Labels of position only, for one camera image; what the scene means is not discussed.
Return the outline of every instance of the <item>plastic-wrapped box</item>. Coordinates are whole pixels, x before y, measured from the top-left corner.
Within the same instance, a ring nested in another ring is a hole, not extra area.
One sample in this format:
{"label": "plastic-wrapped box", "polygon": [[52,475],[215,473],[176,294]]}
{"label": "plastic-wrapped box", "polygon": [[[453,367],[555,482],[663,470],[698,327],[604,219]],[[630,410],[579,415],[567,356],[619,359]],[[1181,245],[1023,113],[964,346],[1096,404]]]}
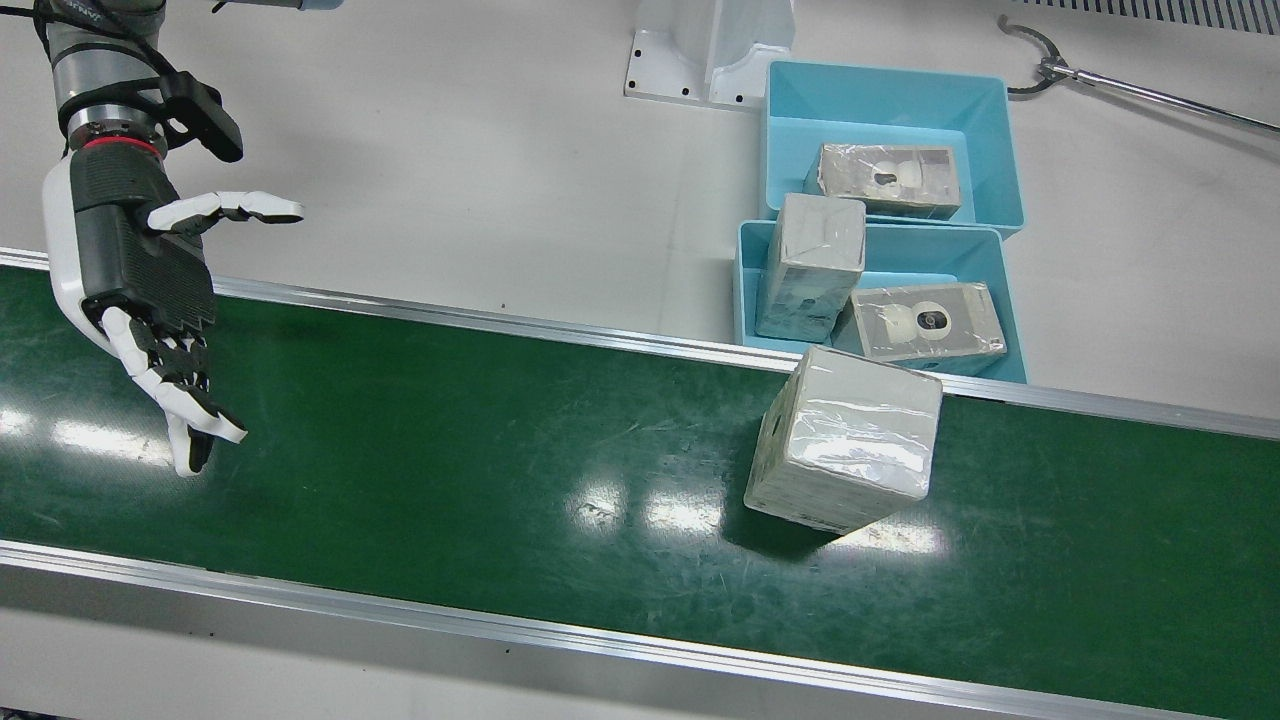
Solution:
{"label": "plastic-wrapped box", "polygon": [[759,334],[822,342],[863,274],[867,206],[856,200],[790,193],[756,302]]}
{"label": "plastic-wrapped box", "polygon": [[923,500],[942,383],[814,345],[774,398],[746,506],[851,533]]}
{"label": "plastic-wrapped box", "polygon": [[876,215],[945,220],[960,209],[955,151],[941,145],[823,143],[805,192],[861,200]]}
{"label": "plastic-wrapped box", "polygon": [[855,290],[831,345],[879,363],[972,375],[1006,352],[986,283]]}

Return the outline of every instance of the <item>red ring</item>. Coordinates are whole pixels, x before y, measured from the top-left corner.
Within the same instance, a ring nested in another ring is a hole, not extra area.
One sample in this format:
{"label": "red ring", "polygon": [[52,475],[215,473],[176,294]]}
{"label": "red ring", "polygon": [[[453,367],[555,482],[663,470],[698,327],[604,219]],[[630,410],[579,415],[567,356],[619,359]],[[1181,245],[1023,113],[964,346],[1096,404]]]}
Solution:
{"label": "red ring", "polygon": [[111,135],[111,136],[106,136],[106,137],[93,138],[93,140],[86,142],[84,147],[93,147],[95,145],[106,145],[108,142],[124,142],[125,145],[133,145],[136,147],[143,147],[146,150],[150,150],[150,151],[152,151],[152,152],[156,154],[156,158],[161,156],[160,151],[156,150],[155,145],[151,145],[150,142],[145,142],[145,141],[138,140],[136,137],[124,137],[124,136],[118,136],[118,135]]}

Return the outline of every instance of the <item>blue tray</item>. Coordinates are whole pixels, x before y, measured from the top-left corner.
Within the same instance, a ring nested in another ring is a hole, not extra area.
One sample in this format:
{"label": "blue tray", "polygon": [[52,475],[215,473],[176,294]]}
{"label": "blue tray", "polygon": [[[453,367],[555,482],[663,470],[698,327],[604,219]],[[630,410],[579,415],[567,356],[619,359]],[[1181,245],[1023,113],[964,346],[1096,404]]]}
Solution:
{"label": "blue tray", "polygon": [[[755,334],[755,299],[776,224],[773,220],[748,220],[739,225],[737,261],[733,269],[733,334],[739,345],[804,352],[812,343]],[[1014,302],[1009,293],[998,232],[977,227],[867,225],[867,272],[858,287],[957,281],[987,283],[1009,347],[1004,357],[977,377],[1025,383],[1027,368],[1018,342]]]}
{"label": "blue tray", "polygon": [[989,225],[1007,238],[1024,224],[1005,82],[996,77],[778,60],[769,65],[762,122],[760,215],[774,219],[823,142],[948,145],[961,206],[947,220],[868,215],[874,223]]}

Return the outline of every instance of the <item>metal hook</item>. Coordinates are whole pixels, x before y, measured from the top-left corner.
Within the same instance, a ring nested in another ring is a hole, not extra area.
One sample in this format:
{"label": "metal hook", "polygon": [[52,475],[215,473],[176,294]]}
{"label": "metal hook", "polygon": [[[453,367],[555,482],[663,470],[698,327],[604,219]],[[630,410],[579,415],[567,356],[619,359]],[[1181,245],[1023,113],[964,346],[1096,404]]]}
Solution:
{"label": "metal hook", "polygon": [[1066,59],[1062,58],[1062,54],[1057,50],[1057,45],[1055,45],[1053,41],[1044,33],[1034,31],[1027,26],[1010,24],[1009,15],[1000,15],[996,18],[996,24],[1005,35],[1025,35],[1032,40],[1039,41],[1039,44],[1044,47],[1044,56],[1041,58],[1039,65],[1037,67],[1037,70],[1043,79],[1030,87],[1010,87],[1010,95],[1036,95],[1037,92],[1048,90],[1053,83],[1070,77],[1050,69],[1050,65],[1066,65]]}
{"label": "metal hook", "polygon": [[996,19],[996,24],[1005,32],[1005,35],[1025,35],[1044,47],[1044,56],[1041,58],[1039,65],[1036,68],[1043,79],[1030,87],[1010,87],[1010,95],[1036,95],[1037,92],[1048,90],[1050,86],[1056,82],[1073,79],[1089,87],[1101,87],[1105,90],[1126,92],[1129,95],[1142,97],[1143,100],[1149,100],[1161,105],[1170,105],[1198,115],[1206,115],[1219,120],[1230,120],[1253,129],[1280,133],[1280,126],[1254,120],[1253,118],[1247,118],[1221,108],[1215,108],[1212,105],[1206,105],[1204,102],[1197,102],[1196,100],[1188,100],[1185,97],[1179,97],[1176,95],[1170,95],[1167,92],[1161,92],[1140,85],[1133,85],[1132,82],[1124,82],[1089,70],[1073,68],[1066,63],[1066,59],[1062,58],[1062,53],[1059,51],[1057,45],[1046,37],[1044,33],[1037,32],[1029,27],[1010,24],[1009,18],[1005,15],[1000,15],[1000,18]]}

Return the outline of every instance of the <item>robotic arm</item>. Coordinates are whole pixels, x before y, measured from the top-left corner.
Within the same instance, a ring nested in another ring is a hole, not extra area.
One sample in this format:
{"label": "robotic arm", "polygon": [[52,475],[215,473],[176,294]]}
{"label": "robotic arm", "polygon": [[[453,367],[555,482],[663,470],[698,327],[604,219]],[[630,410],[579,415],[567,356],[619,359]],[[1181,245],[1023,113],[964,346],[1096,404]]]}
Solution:
{"label": "robotic arm", "polygon": [[[294,8],[340,0],[257,0]],[[201,233],[221,218],[302,219],[265,192],[180,200],[170,149],[198,140],[243,156],[221,96],[155,50],[165,0],[37,0],[67,155],[44,186],[50,278],[63,314],[164,410],[179,475],[198,473],[215,438],[244,425],[209,393],[205,331],[216,319]]]}

